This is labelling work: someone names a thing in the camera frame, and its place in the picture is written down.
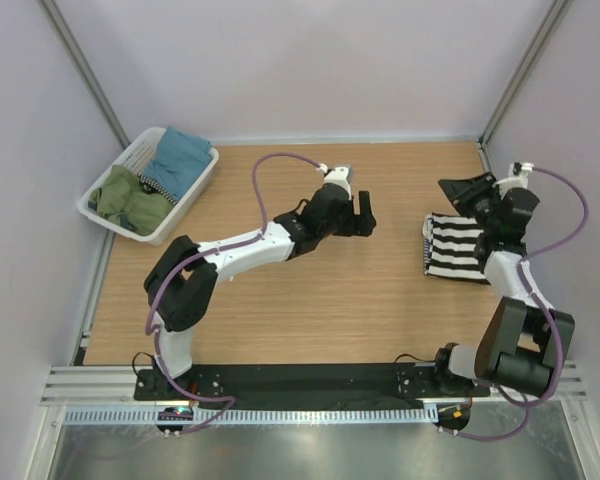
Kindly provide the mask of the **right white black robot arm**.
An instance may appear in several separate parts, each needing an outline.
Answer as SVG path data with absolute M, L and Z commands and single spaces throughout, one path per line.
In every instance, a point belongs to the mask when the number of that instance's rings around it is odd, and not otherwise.
M 546 300 L 530 273 L 523 237 L 539 198 L 523 173 L 502 181 L 485 173 L 438 184 L 458 214 L 476 221 L 481 233 L 473 256 L 500 301 L 477 347 L 449 343 L 438 350 L 432 387 L 452 396 L 476 381 L 531 395 L 536 402 L 549 398 L 575 321 Z

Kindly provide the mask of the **blue white striped tank top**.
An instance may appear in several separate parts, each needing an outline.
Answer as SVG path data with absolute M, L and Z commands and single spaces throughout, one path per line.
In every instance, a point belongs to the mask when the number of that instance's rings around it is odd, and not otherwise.
M 424 274 L 428 274 L 429 265 L 432 255 L 432 238 L 433 238 L 433 215 L 428 214 L 425 216 L 422 226 L 422 237 L 423 237 L 423 271 Z

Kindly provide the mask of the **black white striped garment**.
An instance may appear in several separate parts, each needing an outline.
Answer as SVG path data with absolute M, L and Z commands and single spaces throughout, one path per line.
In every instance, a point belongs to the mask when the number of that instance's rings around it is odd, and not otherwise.
M 433 215 L 432 255 L 425 276 L 488 285 L 474 256 L 482 229 L 470 217 Z

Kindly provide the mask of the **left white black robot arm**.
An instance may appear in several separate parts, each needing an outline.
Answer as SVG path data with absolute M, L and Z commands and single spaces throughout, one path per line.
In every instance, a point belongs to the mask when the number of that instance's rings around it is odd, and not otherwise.
M 262 230 L 216 242 L 195 243 L 186 235 L 172 241 L 144 281 L 150 305 L 145 333 L 154 337 L 158 389 L 172 400 L 190 392 L 193 328 L 207 313 L 216 286 L 308 254 L 330 236 L 368 237 L 376 225 L 369 192 L 354 198 L 326 183 Z

